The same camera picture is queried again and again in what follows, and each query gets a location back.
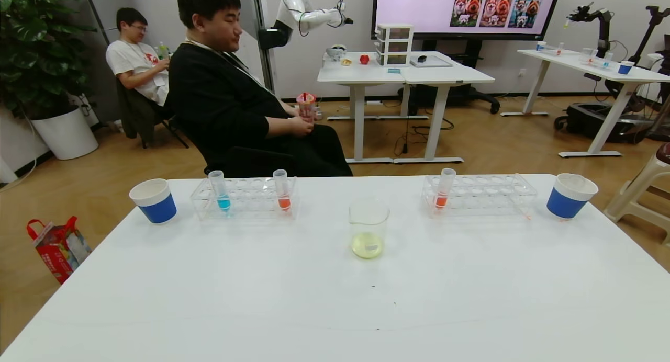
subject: blue cup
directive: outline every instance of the blue cup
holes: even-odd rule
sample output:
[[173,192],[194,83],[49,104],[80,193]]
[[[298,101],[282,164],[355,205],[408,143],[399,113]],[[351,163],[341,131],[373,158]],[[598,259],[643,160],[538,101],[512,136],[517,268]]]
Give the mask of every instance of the blue cup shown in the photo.
[[128,196],[151,223],[161,224],[177,214],[170,186],[165,179],[151,179],[136,185]]
[[632,61],[622,61],[619,64],[619,74],[629,74],[633,65],[635,65],[635,63]]
[[546,202],[546,208],[558,217],[572,219],[598,193],[598,186],[576,174],[559,174]]

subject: white plastic stool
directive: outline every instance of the white plastic stool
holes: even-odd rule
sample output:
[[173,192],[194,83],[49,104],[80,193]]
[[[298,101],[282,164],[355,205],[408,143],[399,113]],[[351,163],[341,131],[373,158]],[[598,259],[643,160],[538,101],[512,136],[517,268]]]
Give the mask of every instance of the white plastic stool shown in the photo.
[[618,222],[625,214],[633,214],[656,224],[661,229],[665,229],[667,233],[663,244],[669,244],[670,218],[658,214],[654,210],[647,209],[638,203],[640,196],[646,191],[670,200],[670,193],[651,185],[654,180],[664,175],[670,175],[670,143],[661,146],[656,155],[651,157],[649,163],[646,164],[637,177],[633,181],[628,181],[624,184],[607,209],[605,209],[605,215],[612,221]]

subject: orange liquid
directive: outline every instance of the orange liquid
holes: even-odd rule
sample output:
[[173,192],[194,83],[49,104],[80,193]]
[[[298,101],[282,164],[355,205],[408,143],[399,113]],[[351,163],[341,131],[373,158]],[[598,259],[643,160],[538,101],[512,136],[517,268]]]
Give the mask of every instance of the orange liquid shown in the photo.
[[280,208],[284,211],[291,209],[291,199],[290,198],[280,198]]
[[446,207],[447,206],[447,197],[438,195],[438,200],[436,200],[435,205],[438,208]]

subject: hand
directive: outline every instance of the hand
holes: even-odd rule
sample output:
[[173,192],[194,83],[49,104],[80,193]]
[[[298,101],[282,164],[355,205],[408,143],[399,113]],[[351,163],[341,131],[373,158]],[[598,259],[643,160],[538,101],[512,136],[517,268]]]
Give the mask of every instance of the hand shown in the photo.
[[167,71],[168,68],[170,67],[170,60],[165,59],[165,60],[160,60],[158,64],[154,66],[157,71],[162,72],[162,71]]
[[305,137],[314,129],[313,123],[304,121],[300,116],[292,117],[289,121],[291,121],[291,134],[297,138]]
[[297,106],[286,105],[286,107],[284,107],[284,111],[292,117],[300,116],[300,108]]

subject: eyeglasses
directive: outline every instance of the eyeglasses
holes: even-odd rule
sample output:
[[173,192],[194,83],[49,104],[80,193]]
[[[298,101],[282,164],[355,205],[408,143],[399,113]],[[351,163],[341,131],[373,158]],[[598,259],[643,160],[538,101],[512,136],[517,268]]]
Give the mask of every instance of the eyeglasses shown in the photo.
[[136,25],[130,25],[130,26],[136,28],[137,30],[142,31],[143,33],[147,33],[147,28],[144,26],[136,26]]

